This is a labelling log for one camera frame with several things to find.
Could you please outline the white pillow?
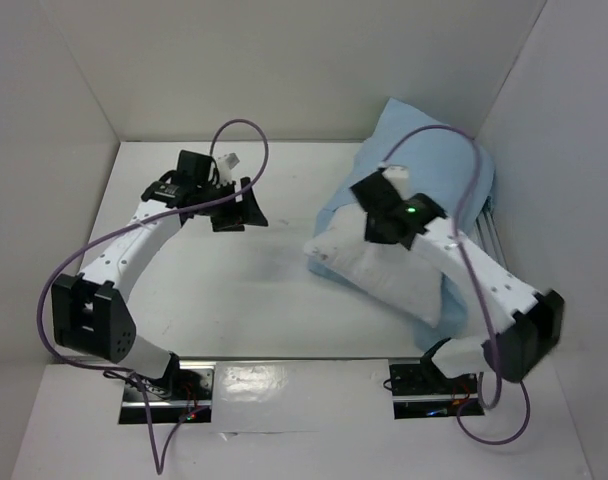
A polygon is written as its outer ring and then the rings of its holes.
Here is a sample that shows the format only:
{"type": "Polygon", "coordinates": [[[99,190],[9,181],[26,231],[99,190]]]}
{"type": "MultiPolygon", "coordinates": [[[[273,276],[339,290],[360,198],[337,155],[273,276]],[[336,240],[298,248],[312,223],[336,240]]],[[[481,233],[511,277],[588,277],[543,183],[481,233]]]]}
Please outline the white pillow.
{"type": "Polygon", "coordinates": [[[366,241],[365,227],[366,214],[355,203],[321,210],[313,238],[303,247],[309,270],[437,326],[441,272],[399,244],[366,241]]]}

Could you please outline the light blue pillowcase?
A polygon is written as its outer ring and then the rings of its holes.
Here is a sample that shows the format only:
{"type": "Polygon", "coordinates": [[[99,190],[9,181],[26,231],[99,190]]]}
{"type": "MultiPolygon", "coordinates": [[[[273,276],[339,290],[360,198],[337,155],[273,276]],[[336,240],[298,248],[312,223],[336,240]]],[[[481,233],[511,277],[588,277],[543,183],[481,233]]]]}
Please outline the light blue pillowcase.
{"type": "MultiPolygon", "coordinates": [[[[458,218],[464,203],[459,204],[456,215],[448,211],[454,173],[451,163],[454,160],[454,147],[450,134],[456,133],[445,130],[442,122],[400,100],[389,99],[373,134],[355,155],[350,173],[321,210],[334,211],[347,204],[357,204],[350,191],[352,185],[373,173],[380,165],[399,165],[407,167],[410,173],[409,197],[424,193],[444,208],[448,215],[458,218]]],[[[464,299],[457,286],[444,275],[441,294],[441,316],[435,327],[429,327],[418,318],[399,310],[409,318],[413,342],[422,351],[446,337],[460,336],[469,323],[464,299]]]]}

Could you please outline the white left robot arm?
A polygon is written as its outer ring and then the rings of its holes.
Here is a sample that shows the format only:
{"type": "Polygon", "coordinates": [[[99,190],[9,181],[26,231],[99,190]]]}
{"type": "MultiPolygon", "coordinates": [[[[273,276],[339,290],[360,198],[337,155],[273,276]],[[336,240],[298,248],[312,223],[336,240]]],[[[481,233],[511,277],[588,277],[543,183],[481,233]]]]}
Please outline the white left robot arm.
{"type": "Polygon", "coordinates": [[[207,217],[214,232],[267,226],[251,179],[233,177],[238,163],[234,153],[214,158],[181,151],[176,168],[142,193],[129,231],[77,275],[55,279],[51,304],[56,344],[135,372],[160,399],[177,394],[182,380],[178,355],[138,334],[127,302],[154,256],[188,220],[207,217]]]}

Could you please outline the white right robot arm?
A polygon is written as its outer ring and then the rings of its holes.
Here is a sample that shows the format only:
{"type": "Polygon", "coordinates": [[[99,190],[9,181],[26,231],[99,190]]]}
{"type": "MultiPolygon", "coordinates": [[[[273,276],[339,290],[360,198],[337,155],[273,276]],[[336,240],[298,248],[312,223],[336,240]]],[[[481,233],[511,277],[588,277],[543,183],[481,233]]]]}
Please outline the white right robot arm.
{"type": "Polygon", "coordinates": [[[495,372],[522,381],[558,344],[564,299],[522,282],[455,231],[451,217],[430,197],[400,196],[382,172],[354,184],[352,194],[367,215],[365,237],[398,244],[436,268],[458,288],[468,316],[481,317],[481,336],[447,338],[420,360],[420,379],[432,392],[455,378],[495,372]]]}

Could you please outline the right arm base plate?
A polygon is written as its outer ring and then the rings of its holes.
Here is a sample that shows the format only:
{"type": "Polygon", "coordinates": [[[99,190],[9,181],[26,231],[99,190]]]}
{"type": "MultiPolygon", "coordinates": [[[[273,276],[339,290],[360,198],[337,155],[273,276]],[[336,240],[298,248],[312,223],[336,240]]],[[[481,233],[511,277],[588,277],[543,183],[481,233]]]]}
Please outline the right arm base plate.
{"type": "Polygon", "coordinates": [[[432,383],[418,363],[392,363],[382,386],[392,395],[396,420],[455,417],[461,406],[463,416],[484,415],[473,374],[432,383]]]}

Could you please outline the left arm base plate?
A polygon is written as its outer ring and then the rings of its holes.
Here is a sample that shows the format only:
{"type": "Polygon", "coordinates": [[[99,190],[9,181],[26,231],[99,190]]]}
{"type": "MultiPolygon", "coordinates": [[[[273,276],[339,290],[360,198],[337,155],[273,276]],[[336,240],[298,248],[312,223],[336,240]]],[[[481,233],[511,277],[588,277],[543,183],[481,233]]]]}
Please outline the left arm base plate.
{"type": "MultiPolygon", "coordinates": [[[[210,423],[215,371],[214,363],[182,361],[179,380],[169,392],[145,381],[152,423],[170,425],[179,419],[187,424],[210,423]]],[[[118,423],[147,423],[144,397],[133,380],[124,385],[118,423]]]]}

